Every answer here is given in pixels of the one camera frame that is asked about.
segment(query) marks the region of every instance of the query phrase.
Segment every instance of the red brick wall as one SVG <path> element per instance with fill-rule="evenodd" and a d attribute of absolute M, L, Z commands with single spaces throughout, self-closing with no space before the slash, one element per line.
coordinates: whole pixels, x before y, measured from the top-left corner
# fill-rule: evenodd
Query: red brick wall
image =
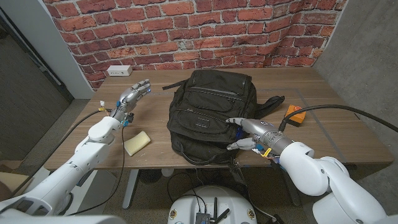
<path fill-rule="evenodd" d="M 311 66 L 345 0 L 44 0 L 91 86 L 135 70 Z"/>

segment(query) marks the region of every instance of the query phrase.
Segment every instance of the wooden table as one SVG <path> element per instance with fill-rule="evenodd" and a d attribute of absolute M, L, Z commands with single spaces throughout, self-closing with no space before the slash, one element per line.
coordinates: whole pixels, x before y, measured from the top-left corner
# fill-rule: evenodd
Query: wooden table
<path fill-rule="evenodd" d="M 224 69 L 252 76 L 257 88 L 257 100 L 265 102 L 271 96 L 284 95 L 284 103 L 263 120 L 279 125 L 290 104 L 306 107 L 320 104 L 342 104 L 344 101 L 312 68 L 242 68 Z M 126 153 L 128 169 L 160 169 L 194 167 L 182 156 L 173 152 L 170 133 L 166 127 L 169 105 L 177 88 L 162 90 L 163 86 L 187 79 L 192 70 L 133 71 L 130 77 L 109 77 L 101 85 L 77 121 L 100 107 L 100 100 L 107 108 L 114 108 L 120 94 L 133 84 L 149 78 L 152 91 L 137 103 L 134 121 L 124 129 L 124 138 L 130 139 L 144 130 L 151 142 L 132 157 Z M 92 125 L 105 115 L 97 113 L 81 123 L 45 164 L 47 169 L 57 169 L 75 151 L 76 145 L 87 136 Z M 350 112 L 324 109 L 307 112 L 301 127 L 287 125 L 285 134 L 295 141 L 302 141 L 315 150 L 315 157 L 333 156 L 345 164 L 388 164 L 392 154 L 376 136 Z M 108 158 L 97 169 L 120 169 L 122 164 L 121 133 L 116 134 Z M 238 154 L 239 164 L 268 166 L 269 161 L 251 151 Z"/>

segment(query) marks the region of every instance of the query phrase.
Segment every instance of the gray door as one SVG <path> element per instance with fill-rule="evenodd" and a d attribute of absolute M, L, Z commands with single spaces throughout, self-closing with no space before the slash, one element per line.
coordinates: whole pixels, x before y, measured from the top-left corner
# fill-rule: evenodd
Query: gray door
<path fill-rule="evenodd" d="M 25 158 L 68 105 L 10 35 L 0 39 L 0 159 Z"/>

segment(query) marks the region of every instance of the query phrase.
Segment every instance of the orange object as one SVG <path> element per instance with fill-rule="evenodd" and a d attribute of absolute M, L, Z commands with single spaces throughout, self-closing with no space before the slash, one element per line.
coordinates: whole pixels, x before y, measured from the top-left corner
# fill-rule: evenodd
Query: orange object
<path fill-rule="evenodd" d="M 290 105 L 286 111 L 285 117 L 287 115 L 293 113 L 294 111 L 301 110 L 301 109 L 302 108 L 299 106 Z M 298 127 L 298 126 L 300 126 L 301 123 L 303 123 L 304 118 L 305 118 L 305 112 L 299 113 L 299 114 L 296 114 L 293 117 L 291 117 L 288 120 L 288 123 Z"/>

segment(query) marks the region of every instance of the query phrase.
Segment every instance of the metal robotic hand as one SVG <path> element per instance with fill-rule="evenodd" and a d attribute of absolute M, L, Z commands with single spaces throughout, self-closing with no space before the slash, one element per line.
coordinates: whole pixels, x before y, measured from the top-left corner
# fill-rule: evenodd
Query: metal robotic hand
<path fill-rule="evenodd" d="M 228 150 L 251 150 L 256 148 L 258 142 L 261 142 L 271 147 L 277 154 L 281 154 L 284 148 L 293 142 L 282 132 L 278 131 L 274 125 L 264 121 L 246 118 L 230 118 L 227 119 L 226 122 L 238 124 L 242 126 L 243 131 L 253 135 L 251 138 L 241 139 L 230 144 L 227 146 Z"/>

